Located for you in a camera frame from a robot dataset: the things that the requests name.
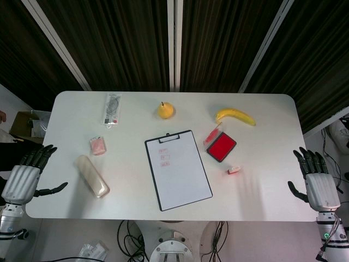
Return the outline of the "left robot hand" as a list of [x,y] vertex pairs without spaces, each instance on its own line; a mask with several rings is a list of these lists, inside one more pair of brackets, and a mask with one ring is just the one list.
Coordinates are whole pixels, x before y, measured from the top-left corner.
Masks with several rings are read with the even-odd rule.
[[25,205],[33,197],[56,194],[68,182],[53,189],[38,189],[41,174],[50,157],[57,150],[53,145],[21,146],[15,143],[1,143],[1,171],[9,171],[8,179],[1,177],[1,205]]

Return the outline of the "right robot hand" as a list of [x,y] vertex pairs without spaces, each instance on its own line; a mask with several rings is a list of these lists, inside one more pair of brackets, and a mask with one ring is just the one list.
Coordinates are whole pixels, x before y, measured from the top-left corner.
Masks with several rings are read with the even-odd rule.
[[302,147],[293,154],[299,163],[303,175],[306,193],[299,192],[293,182],[288,181],[291,193],[298,199],[308,203],[317,212],[335,211],[340,207],[337,186],[324,158],[318,153]]

